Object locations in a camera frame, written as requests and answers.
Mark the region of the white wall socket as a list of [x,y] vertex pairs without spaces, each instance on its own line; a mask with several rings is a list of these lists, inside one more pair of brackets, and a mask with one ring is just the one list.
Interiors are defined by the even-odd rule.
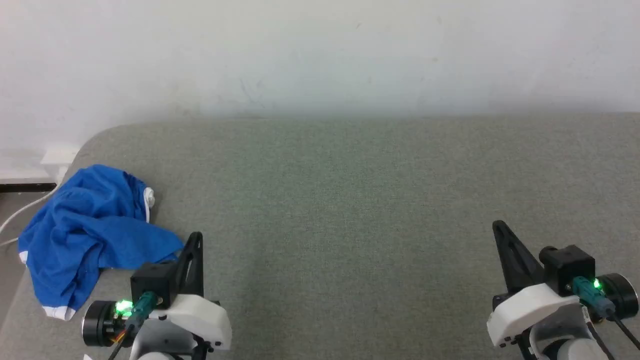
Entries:
[[80,148],[73,146],[53,146],[45,151],[39,164],[55,184],[60,184]]

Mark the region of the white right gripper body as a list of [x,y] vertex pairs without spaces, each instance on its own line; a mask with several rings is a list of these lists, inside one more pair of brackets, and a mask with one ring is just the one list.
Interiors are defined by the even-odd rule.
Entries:
[[500,347],[563,306],[578,303],[578,296],[560,296],[547,284],[530,285],[494,308],[486,322],[487,332],[493,346]]

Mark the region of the grey-green fabric sofa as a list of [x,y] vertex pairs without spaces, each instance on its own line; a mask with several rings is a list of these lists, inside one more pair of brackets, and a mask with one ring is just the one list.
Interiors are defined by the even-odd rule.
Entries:
[[233,330],[206,360],[522,360],[487,333],[496,220],[640,291],[640,112],[122,125],[66,177],[93,164],[202,232]]

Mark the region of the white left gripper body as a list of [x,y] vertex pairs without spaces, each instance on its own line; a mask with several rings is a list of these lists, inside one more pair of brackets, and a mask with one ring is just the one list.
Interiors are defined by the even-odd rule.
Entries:
[[233,329],[227,311],[196,294],[178,294],[167,309],[155,309],[151,319],[163,319],[210,342],[215,350],[229,351]]

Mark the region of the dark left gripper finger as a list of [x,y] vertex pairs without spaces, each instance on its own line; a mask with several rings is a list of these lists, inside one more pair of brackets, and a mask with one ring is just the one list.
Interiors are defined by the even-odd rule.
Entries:
[[172,297],[179,294],[204,296],[203,235],[190,233],[174,265]]

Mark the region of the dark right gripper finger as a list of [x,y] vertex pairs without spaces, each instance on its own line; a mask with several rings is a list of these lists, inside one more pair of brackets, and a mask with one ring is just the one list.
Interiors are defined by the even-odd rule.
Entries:
[[544,283],[544,268],[508,224],[498,219],[492,228],[507,293]]

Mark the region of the blue shorts with white trim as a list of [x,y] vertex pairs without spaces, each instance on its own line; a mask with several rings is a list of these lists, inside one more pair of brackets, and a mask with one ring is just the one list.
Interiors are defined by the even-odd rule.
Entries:
[[58,187],[17,239],[46,316],[70,321],[103,269],[175,260],[183,242],[151,223],[154,191],[118,168],[94,164]]

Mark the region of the black baseboard strip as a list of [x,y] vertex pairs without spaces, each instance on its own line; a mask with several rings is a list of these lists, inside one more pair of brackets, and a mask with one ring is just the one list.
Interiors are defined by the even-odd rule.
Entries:
[[57,184],[49,183],[0,183],[0,194],[7,193],[47,193],[52,192]]

